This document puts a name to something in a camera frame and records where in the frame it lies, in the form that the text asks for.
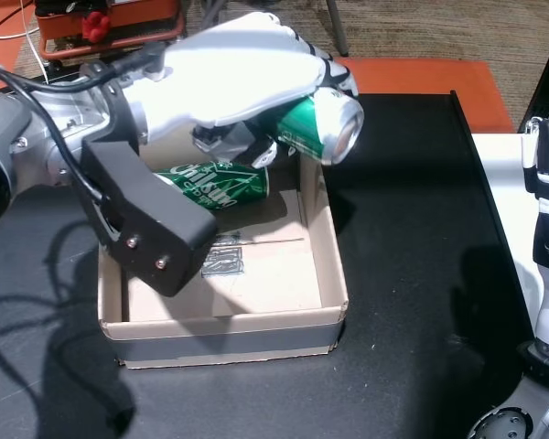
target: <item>wire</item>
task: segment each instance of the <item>wire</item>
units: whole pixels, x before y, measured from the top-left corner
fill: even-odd
[[[30,6],[33,4],[33,0],[30,0],[26,3],[24,3],[22,6],[22,9],[24,9],[25,7],[27,6]],[[20,11],[22,11],[22,9],[19,7],[17,10],[15,11],[12,11],[10,14],[8,14],[7,16],[5,16],[3,19],[0,20],[0,26],[2,26],[6,21],[8,21],[10,18],[12,18],[13,16],[15,16],[16,14],[18,14]]]
[[[38,32],[38,27],[35,27],[34,29],[31,29],[28,31],[28,34],[34,34],[35,32]],[[15,39],[15,38],[21,38],[21,37],[24,37],[26,35],[25,32],[21,33],[21,34],[14,34],[14,35],[0,35],[0,40],[3,40],[3,39]]]
[[[83,77],[81,80],[73,82],[72,84],[48,85],[42,84],[35,80],[30,80],[29,78],[25,78],[24,76],[16,75],[15,73],[1,68],[0,73],[9,77],[11,80],[17,81],[18,83],[20,83],[20,85],[29,90],[43,91],[45,93],[80,93],[82,91],[87,91],[88,89],[102,85],[116,76],[114,70],[106,69],[100,72],[100,74],[97,76],[91,78]]]
[[[38,66],[40,67],[40,71],[43,72],[43,76],[45,77],[45,83],[48,84],[47,71],[45,70],[45,66],[43,66],[43,61],[38,56],[37,50],[35,49],[35,46],[33,45],[33,42],[30,39],[30,35],[28,34],[27,20],[25,19],[25,6],[23,5],[22,0],[20,0],[20,14],[22,15],[22,26],[25,28],[25,34],[27,34],[28,45],[30,46],[30,49],[32,50],[33,55],[37,60]]]
[[[162,60],[165,48],[166,45],[162,42],[147,43],[142,49],[131,53],[125,58],[114,61],[110,66],[100,70],[95,76],[87,79],[82,78],[72,84],[42,84],[2,68],[0,68],[0,74],[29,90],[43,91],[45,93],[80,93],[93,87],[101,86],[117,76],[122,76],[129,70],[140,69]]]
[[[91,198],[97,203],[102,203],[103,195],[102,192],[98,188],[96,188],[91,181],[83,174],[83,171],[80,168],[80,165],[77,163],[77,160],[75,160],[75,157],[67,147],[67,143],[65,142],[65,139],[61,135],[61,132],[59,131],[59,128],[53,122],[53,119],[51,118],[50,114],[48,114],[47,110],[43,108],[43,106],[37,101],[37,99],[30,94],[27,90],[24,89],[24,87],[14,78],[12,78],[9,75],[4,74],[4,71],[0,69],[0,80],[3,81],[8,87],[10,87],[13,91],[15,91],[18,96],[20,96],[22,102],[26,104],[30,110],[32,110],[34,113],[39,116],[45,125],[47,126],[51,137],[53,141],[55,142],[55,145],[59,149],[59,152],[61,153],[61,157],[63,157],[63,160],[67,164],[67,166],[70,169],[70,172],[73,174],[73,176],[76,178],[76,180],[86,188],[86,190],[89,192]]]

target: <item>white table surface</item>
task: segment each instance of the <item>white table surface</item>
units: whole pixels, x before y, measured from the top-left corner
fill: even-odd
[[[543,280],[533,262],[533,234],[538,202],[524,188],[519,134],[474,134],[502,227],[534,328],[543,300]]]

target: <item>cardboard box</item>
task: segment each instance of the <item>cardboard box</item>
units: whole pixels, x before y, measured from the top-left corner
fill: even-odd
[[[98,315],[128,368],[326,354],[348,308],[320,166],[271,173],[271,194],[216,216],[221,235],[175,297],[123,273],[103,252]]]

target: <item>green can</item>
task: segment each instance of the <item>green can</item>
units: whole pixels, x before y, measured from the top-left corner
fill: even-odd
[[[321,87],[306,98],[263,112],[258,123],[276,142],[292,146],[322,165],[336,165],[356,144],[364,110],[350,96]]]
[[[225,209],[268,197],[268,173],[226,162],[176,166],[156,173],[205,209]]]

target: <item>black tabletop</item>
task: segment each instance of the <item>black tabletop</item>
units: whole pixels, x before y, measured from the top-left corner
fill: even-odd
[[[363,96],[327,172],[350,295],[338,348],[303,359],[128,370],[97,322],[96,240],[67,189],[0,224],[0,437],[464,437],[531,336],[452,96]]]

